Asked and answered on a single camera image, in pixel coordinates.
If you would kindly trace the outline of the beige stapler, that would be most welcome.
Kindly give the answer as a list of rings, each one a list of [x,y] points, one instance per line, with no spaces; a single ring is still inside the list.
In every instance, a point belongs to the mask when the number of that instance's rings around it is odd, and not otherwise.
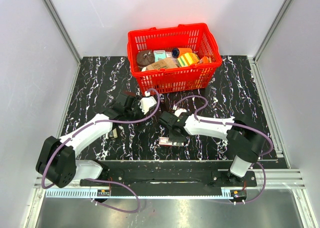
[[[117,137],[118,133],[116,128],[106,134],[107,139],[116,139]]]

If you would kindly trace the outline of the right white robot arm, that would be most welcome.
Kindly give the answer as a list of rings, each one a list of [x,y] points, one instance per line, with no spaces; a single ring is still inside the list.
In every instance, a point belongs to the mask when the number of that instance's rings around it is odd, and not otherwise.
[[[233,186],[245,181],[248,169],[258,161],[266,142],[259,130],[249,126],[252,122],[244,115],[239,118],[209,118],[185,111],[176,111],[175,114],[165,111],[159,123],[168,129],[171,142],[183,143],[187,137],[197,135],[226,141],[227,151],[233,160],[226,176]]]

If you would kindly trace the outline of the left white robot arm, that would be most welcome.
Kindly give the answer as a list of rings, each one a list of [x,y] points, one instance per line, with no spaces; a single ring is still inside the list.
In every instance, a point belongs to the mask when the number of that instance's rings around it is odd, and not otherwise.
[[[42,188],[64,188],[73,180],[85,179],[91,179],[98,186],[106,184],[107,167],[97,160],[78,160],[78,155],[117,125],[150,119],[159,105],[160,96],[154,88],[147,90],[144,96],[121,93],[81,127],[59,138],[46,138],[35,166],[42,175]]]

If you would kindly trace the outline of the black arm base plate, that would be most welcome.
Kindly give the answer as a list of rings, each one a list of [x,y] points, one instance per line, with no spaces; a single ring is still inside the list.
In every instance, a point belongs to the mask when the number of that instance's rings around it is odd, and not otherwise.
[[[82,187],[102,187],[102,181],[122,183],[141,199],[184,197],[204,199],[223,196],[223,188],[257,187],[253,171],[243,178],[229,172],[230,161],[103,161],[106,169],[94,181],[81,179]]]

